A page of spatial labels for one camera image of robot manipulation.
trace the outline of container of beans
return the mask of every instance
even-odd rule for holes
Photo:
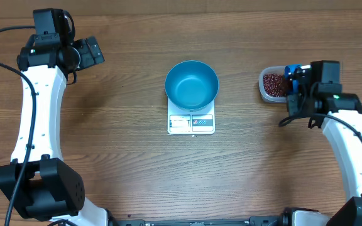
[[[283,88],[285,66],[268,67],[259,76],[259,90],[262,99],[268,103],[286,103],[286,93]]]

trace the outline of cable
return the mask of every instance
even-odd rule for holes
[[[77,226],[76,224],[69,221],[68,219],[57,220],[57,221],[54,221],[54,222],[52,222],[51,224],[49,224],[47,226],[54,226],[54,225],[58,225],[59,223],[63,223],[64,225],[69,225],[69,226]]]
[[[12,27],[8,27],[8,28],[0,29],[0,33],[3,32],[3,31],[16,30],[16,29],[35,29],[35,27],[34,26],[12,26]],[[30,80],[28,79],[28,77],[26,77],[26,75],[24,75],[23,73],[21,73],[17,69],[12,68],[10,66],[7,66],[7,65],[5,65],[3,63],[0,63],[0,67],[8,69],[11,72],[16,73],[20,77],[23,78],[23,80],[29,85],[29,88],[30,88],[30,91],[31,91],[32,104],[33,104],[33,108],[31,110],[31,122],[30,122],[30,130],[29,130],[29,140],[28,140],[28,144],[26,145],[26,154],[25,154],[25,158],[23,160],[22,168],[21,168],[19,176],[18,176],[18,180],[16,181],[16,184],[15,184],[15,186],[13,188],[12,196],[11,196],[11,199],[10,199],[9,205],[8,205],[8,211],[6,212],[5,226],[8,226],[9,222],[11,221],[12,209],[13,209],[13,205],[15,203],[16,195],[18,194],[20,184],[21,184],[21,182],[23,180],[23,177],[25,175],[25,169],[26,169],[26,165],[27,165],[27,163],[29,161],[30,151],[33,148],[32,142],[33,142],[33,133],[35,131],[35,122],[36,122],[36,95],[37,94],[35,92],[34,86],[31,84]]]
[[[354,134],[358,137],[358,139],[360,140],[360,142],[362,143],[362,135],[359,131],[357,131],[353,126],[351,126],[350,124],[348,124],[347,122],[337,118],[337,117],[334,117],[334,116],[330,116],[330,115],[327,115],[327,114],[320,114],[320,113],[314,113],[310,116],[310,118],[313,118],[313,117],[323,117],[323,118],[329,118],[329,119],[333,119],[339,123],[341,123],[342,125],[346,126],[347,128],[349,128],[351,131],[354,132]],[[303,119],[303,118],[306,118],[308,116],[288,116],[284,119],[282,119],[280,122],[279,122],[279,126],[280,127],[283,127],[283,126],[286,126],[287,124],[289,124],[290,122],[296,120],[296,119]]]

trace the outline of wooden table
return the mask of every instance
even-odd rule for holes
[[[0,19],[0,28],[33,24]],[[96,36],[106,62],[65,91],[61,147],[87,196],[118,219],[246,218],[307,207],[333,215],[345,203],[339,167],[307,120],[283,128],[283,104],[265,104],[269,66],[342,62],[345,92],[362,101],[362,11],[294,11],[75,18],[77,38]],[[0,35],[0,61],[33,31]],[[220,80],[216,133],[167,135],[164,79],[201,60]],[[9,163],[22,104],[17,75],[0,68],[0,165]],[[0,225],[8,200],[0,191]],[[35,225],[15,212],[12,225]]]

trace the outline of white scale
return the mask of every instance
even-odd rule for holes
[[[168,100],[167,132],[169,134],[214,134],[214,101],[202,110],[188,111]]]

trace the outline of plastic container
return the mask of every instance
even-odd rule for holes
[[[259,90],[261,92],[263,101],[268,102],[268,103],[286,103],[287,102],[286,97],[272,97],[271,95],[267,94],[267,92],[265,91],[265,88],[263,87],[263,76],[264,75],[267,75],[270,73],[284,75],[284,68],[285,68],[285,66],[268,67],[268,68],[265,68],[259,75]]]

